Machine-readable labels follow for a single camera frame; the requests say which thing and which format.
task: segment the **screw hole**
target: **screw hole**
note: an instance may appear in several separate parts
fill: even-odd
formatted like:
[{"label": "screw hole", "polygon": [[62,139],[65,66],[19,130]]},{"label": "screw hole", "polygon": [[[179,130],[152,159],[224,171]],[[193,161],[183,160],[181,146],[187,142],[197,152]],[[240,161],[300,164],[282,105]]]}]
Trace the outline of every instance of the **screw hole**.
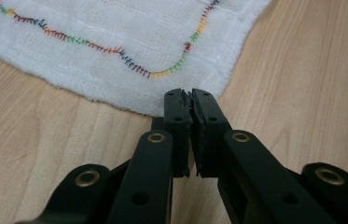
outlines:
[{"label": "screw hole", "polygon": [[290,193],[290,192],[284,192],[281,195],[281,199],[282,199],[282,201],[284,201],[284,203],[288,203],[288,204],[299,203],[299,198],[295,194]]},{"label": "screw hole", "polygon": [[144,205],[148,203],[150,200],[150,196],[145,191],[137,191],[132,196],[132,202],[136,205]]},{"label": "screw hole", "polygon": [[100,174],[96,170],[83,171],[75,178],[75,183],[79,187],[88,187],[95,184],[100,178]]},{"label": "screw hole", "polygon": [[152,133],[147,137],[147,140],[152,143],[159,143],[165,140],[165,135],[162,133]]},{"label": "screw hole", "polygon": [[341,175],[328,168],[320,167],[315,170],[315,174],[319,179],[332,185],[343,185],[345,183],[345,180]]},{"label": "screw hole", "polygon": [[231,137],[237,142],[247,142],[250,140],[250,137],[244,133],[234,133]]}]

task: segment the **white towel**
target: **white towel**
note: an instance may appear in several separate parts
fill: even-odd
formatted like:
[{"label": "white towel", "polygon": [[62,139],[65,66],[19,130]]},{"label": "white towel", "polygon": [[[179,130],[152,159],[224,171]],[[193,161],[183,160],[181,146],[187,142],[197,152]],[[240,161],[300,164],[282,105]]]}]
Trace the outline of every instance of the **white towel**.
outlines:
[{"label": "white towel", "polygon": [[217,97],[270,0],[0,0],[0,58],[91,100],[160,116],[163,94]]}]

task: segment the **rainbow thread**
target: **rainbow thread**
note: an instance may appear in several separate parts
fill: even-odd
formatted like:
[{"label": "rainbow thread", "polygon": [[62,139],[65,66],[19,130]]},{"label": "rainbow thread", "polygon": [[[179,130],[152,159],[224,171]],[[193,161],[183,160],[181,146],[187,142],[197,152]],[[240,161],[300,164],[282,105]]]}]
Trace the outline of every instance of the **rainbow thread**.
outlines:
[{"label": "rainbow thread", "polygon": [[204,9],[200,22],[197,26],[197,29],[190,36],[188,42],[185,43],[184,49],[182,51],[182,55],[179,58],[179,60],[176,61],[174,65],[171,67],[165,70],[155,71],[155,72],[150,72],[147,69],[145,69],[143,66],[136,64],[134,59],[127,54],[127,51],[123,47],[104,47],[89,41],[87,38],[83,38],[83,37],[75,36],[75,35],[67,35],[60,31],[50,29],[44,19],[37,20],[34,18],[20,16],[19,14],[16,13],[14,8],[7,8],[7,7],[4,7],[2,4],[0,4],[0,12],[3,14],[12,16],[13,19],[16,21],[30,23],[32,25],[38,26],[39,28],[43,29],[45,35],[58,38],[64,42],[77,44],[77,45],[84,45],[86,47],[89,47],[107,54],[118,54],[121,60],[128,66],[129,69],[132,69],[133,72],[139,73],[143,77],[147,77],[147,78],[158,78],[158,77],[169,76],[170,74],[179,70],[183,66],[183,63],[185,62],[185,60],[187,59],[190,53],[191,45],[195,41],[197,41],[197,39],[202,34],[202,31],[206,25],[206,19],[208,14],[215,8],[215,6],[218,3],[219,3],[218,0],[214,0],[208,7]]}]

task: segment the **wooden surface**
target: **wooden surface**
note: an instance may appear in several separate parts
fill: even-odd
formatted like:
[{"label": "wooden surface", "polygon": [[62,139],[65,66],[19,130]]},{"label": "wooden surface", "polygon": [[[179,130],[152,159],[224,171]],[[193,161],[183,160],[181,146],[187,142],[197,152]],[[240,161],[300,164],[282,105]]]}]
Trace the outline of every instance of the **wooden surface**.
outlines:
[{"label": "wooden surface", "polygon": [[[348,0],[272,1],[218,102],[284,166],[348,171]],[[129,159],[150,121],[0,61],[0,223],[35,218],[79,165]],[[216,181],[194,173],[174,181],[172,222],[230,223]]]}]

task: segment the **metal pivot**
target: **metal pivot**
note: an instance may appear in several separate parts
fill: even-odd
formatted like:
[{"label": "metal pivot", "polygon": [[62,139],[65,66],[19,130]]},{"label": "metal pivot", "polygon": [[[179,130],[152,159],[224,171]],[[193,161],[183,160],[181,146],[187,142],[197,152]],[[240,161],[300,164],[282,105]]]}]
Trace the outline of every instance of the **metal pivot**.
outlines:
[{"label": "metal pivot", "polygon": [[172,144],[171,135],[165,131],[142,135],[106,223],[170,222]]},{"label": "metal pivot", "polygon": [[127,166],[125,162],[113,171],[94,164],[77,167],[54,190],[36,220],[19,224],[104,223]]},{"label": "metal pivot", "polygon": [[253,134],[229,131],[224,143],[218,188],[232,223],[334,223]]},{"label": "metal pivot", "polygon": [[348,173],[322,162],[306,165],[300,177],[303,186],[338,223],[348,223]]}]

